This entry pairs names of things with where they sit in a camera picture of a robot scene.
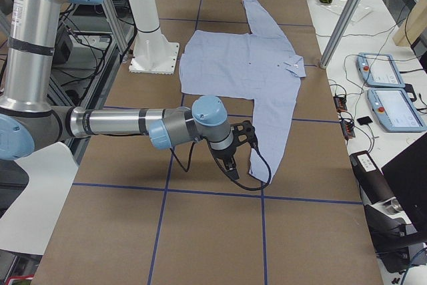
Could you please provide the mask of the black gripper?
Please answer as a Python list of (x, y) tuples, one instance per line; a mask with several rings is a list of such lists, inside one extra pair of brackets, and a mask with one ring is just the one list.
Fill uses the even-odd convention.
[(234, 154), (238, 147), (246, 143), (248, 143), (251, 148), (256, 149), (255, 127), (249, 120), (231, 124), (228, 136), (222, 141), (209, 141), (209, 150), (212, 156), (215, 160), (221, 160), (224, 164), (223, 167), (219, 161), (216, 161), (218, 168), (230, 180), (239, 179)]

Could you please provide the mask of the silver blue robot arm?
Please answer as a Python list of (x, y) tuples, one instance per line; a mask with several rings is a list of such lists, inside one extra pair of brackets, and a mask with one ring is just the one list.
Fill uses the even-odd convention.
[(51, 106), (47, 90), (61, 6), (103, 0), (14, 0), (7, 74), (1, 96), (1, 159), (16, 160), (69, 138), (146, 135), (158, 149), (205, 140), (221, 171), (237, 181), (234, 154), (258, 148), (249, 121), (231, 124), (220, 98), (205, 95), (176, 109), (84, 109)]

